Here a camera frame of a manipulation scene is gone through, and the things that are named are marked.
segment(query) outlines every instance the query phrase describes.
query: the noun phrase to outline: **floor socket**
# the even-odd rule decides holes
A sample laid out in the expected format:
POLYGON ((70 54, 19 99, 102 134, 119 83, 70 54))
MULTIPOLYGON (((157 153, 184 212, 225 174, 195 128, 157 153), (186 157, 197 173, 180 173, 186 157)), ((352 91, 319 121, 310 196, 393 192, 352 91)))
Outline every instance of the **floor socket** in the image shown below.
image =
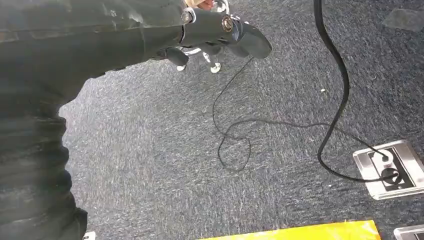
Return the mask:
POLYGON ((393 234, 397 240, 424 240, 424 225, 399 227, 393 234))
POLYGON ((399 176, 385 181, 367 182, 366 187, 372 198, 382 200, 424 193, 424 165, 406 140, 374 148, 385 156, 369 148, 353 153, 362 177, 377 179, 394 173, 399 176))

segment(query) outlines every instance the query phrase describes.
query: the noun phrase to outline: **yellow folder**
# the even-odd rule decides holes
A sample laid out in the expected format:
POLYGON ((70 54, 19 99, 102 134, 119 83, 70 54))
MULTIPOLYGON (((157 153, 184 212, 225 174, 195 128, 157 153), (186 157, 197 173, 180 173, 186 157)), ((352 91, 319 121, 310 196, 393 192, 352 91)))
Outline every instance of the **yellow folder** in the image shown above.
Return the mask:
POLYGON ((381 240, 373 220, 346 221, 204 240, 381 240))

